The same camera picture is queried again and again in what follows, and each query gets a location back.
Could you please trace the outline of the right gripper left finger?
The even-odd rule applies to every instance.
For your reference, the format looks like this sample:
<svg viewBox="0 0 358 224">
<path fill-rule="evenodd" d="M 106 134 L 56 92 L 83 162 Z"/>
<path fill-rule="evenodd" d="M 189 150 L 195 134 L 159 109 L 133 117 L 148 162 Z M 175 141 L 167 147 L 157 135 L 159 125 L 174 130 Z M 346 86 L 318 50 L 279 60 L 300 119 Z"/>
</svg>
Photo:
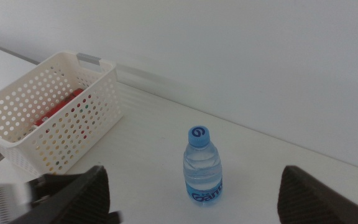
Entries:
<svg viewBox="0 0 358 224">
<path fill-rule="evenodd" d="M 106 223 L 109 213 L 108 174 L 94 166 L 59 193 L 13 220 L 13 223 Z"/>
</svg>

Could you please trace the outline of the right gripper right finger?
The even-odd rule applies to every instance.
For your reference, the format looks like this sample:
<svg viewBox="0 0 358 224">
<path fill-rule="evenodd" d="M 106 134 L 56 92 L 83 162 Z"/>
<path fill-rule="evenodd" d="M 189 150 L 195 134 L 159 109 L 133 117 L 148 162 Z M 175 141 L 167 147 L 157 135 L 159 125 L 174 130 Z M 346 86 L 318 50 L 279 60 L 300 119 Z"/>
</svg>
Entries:
<svg viewBox="0 0 358 224">
<path fill-rule="evenodd" d="M 358 224 L 358 204 L 297 166 L 282 172 L 277 212 L 281 223 Z"/>
</svg>

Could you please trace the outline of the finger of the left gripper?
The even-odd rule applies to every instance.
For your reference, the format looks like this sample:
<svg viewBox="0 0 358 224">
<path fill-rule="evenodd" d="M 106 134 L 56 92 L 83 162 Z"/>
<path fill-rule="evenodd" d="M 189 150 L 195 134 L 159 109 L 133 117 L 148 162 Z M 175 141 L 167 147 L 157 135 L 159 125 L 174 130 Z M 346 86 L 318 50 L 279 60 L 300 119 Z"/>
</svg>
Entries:
<svg viewBox="0 0 358 224">
<path fill-rule="evenodd" d="M 121 224 L 122 223 L 122 214 L 120 211 L 111 212 L 108 214 L 108 219 L 106 224 Z"/>
</svg>

